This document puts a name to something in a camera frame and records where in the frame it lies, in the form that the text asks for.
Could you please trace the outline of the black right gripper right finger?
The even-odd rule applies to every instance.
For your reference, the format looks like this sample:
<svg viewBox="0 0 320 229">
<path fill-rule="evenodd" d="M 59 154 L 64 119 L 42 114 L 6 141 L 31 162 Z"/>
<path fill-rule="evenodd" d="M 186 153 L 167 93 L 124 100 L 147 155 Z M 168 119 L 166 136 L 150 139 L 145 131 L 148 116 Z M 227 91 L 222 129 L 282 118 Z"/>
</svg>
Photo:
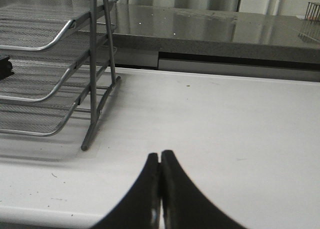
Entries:
<svg viewBox="0 0 320 229">
<path fill-rule="evenodd" d="M 161 153 L 161 191 L 166 229 L 243 229 L 192 182 L 171 150 Z"/>
</svg>

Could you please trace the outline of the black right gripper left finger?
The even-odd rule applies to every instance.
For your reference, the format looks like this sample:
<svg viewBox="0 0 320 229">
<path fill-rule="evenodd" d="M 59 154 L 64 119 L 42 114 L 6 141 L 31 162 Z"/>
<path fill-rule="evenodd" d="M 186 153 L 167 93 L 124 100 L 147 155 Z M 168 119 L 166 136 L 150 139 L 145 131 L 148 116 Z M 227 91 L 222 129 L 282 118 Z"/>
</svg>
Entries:
<svg viewBox="0 0 320 229">
<path fill-rule="evenodd" d="M 160 225 L 160 163 L 150 153 L 121 201 L 93 229 L 157 229 Z"/>
</svg>

